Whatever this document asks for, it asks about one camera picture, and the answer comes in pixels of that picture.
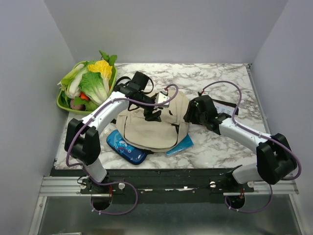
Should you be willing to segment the beige canvas student bag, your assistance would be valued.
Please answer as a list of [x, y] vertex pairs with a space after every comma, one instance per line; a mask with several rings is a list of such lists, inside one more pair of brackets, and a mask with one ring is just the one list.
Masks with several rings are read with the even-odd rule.
[[[179, 144], [188, 134], [189, 124], [183, 119], [190, 100], [182, 91], [169, 91], [173, 98], [168, 108], [161, 110], [161, 122], [146, 121], [143, 109], [125, 110], [117, 116], [116, 127], [126, 143], [151, 152], [167, 152]], [[200, 95], [195, 99], [212, 99], [208, 95]], [[217, 113], [213, 103], [213, 116], [210, 121], [211, 131], [218, 131], [222, 118], [230, 115]]]

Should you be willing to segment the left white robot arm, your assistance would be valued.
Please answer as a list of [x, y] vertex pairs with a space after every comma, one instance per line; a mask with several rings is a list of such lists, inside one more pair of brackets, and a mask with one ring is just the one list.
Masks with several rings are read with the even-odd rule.
[[101, 152], [100, 134], [122, 111], [132, 104], [144, 110], [146, 121], [161, 121], [161, 111], [154, 104], [156, 97], [144, 92], [151, 78], [136, 72], [132, 79], [122, 77], [115, 85], [111, 96], [95, 111], [81, 120], [73, 118], [67, 126], [65, 151], [67, 166], [80, 165], [93, 178], [91, 187], [104, 193], [109, 186], [105, 177], [107, 170], [99, 159]]

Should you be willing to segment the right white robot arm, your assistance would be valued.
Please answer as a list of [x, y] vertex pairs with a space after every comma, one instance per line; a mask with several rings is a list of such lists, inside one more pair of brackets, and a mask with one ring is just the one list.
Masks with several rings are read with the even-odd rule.
[[227, 113], [218, 113], [208, 95], [192, 99], [184, 116], [185, 122], [205, 126], [220, 136], [235, 140], [256, 154], [256, 163], [240, 165], [228, 172], [225, 187], [235, 192], [243, 184], [264, 181], [274, 185], [297, 168], [297, 161], [285, 136], [256, 132]]

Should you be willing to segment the white flower cover book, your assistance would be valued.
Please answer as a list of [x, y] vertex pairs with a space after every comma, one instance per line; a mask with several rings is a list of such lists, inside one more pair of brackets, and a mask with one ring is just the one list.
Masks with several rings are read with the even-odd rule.
[[217, 110], [217, 113], [225, 113], [230, 116], [233, 115], [233, 112], [235, 110], [236, 104], [234, 103], [229, 103], [229, 102], [224, 102], [220, 103], [218, 101], [213, 101], [215, 108]]

